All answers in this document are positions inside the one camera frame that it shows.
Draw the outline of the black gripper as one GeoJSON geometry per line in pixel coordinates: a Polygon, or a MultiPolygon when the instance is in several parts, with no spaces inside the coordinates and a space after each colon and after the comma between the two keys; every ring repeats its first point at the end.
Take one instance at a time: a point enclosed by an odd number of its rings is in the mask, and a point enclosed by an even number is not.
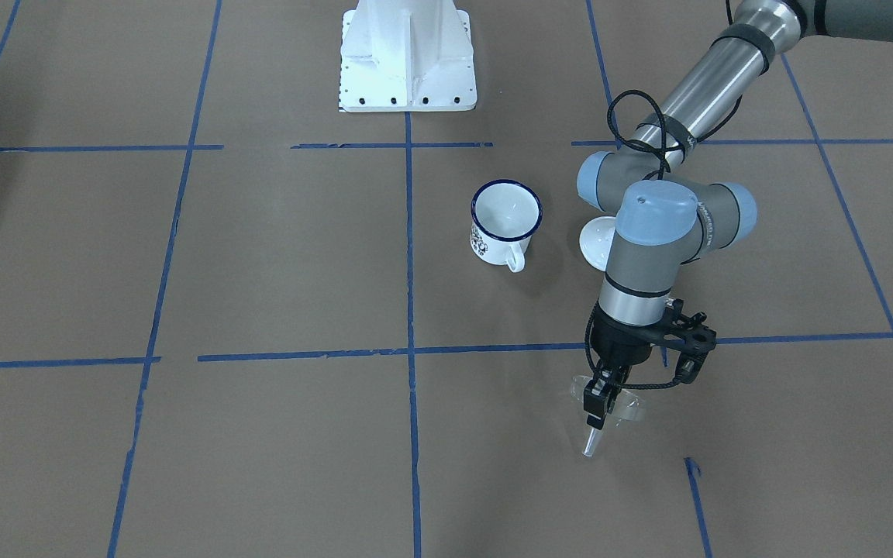
{"type": "Polygon", "coordinates": [[[652,325],[623,324],[599,306],[591,311],[591,376],[582,389],[586,424],[605,428],[609,406],[627,384],[631,368],[645,363],[652,353],[652,325]]]}

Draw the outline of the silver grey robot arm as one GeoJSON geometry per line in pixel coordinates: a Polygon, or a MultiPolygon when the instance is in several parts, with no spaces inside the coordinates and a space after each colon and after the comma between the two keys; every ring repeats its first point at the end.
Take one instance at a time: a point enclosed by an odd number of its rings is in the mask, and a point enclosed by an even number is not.
{"type": "Polygon", "coordinates": [[[582,409],[593,433],[625,392],[691,384],[716,345],[702,313],[672,296],[681,266],[739,243],[757,202],[730,181],[698,183],[678,170],[729,121],[742,95],[780,54],[809,36],[893,43],[893,1],[743,1],[705,56],[616,152],[581,165],[578,195],[611,213],[605,276],[585,333],[592,377],[582,409]]]}

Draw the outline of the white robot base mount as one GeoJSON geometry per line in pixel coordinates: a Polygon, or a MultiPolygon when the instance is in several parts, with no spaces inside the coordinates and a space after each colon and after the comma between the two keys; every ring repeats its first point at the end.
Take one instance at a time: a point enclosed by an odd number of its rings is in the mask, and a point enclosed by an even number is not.
{"type": "Polygon", "coordinates": [[[471,18],[453,1],[359,1],[341,20],[338,109],[471,111],[471,18]]]}

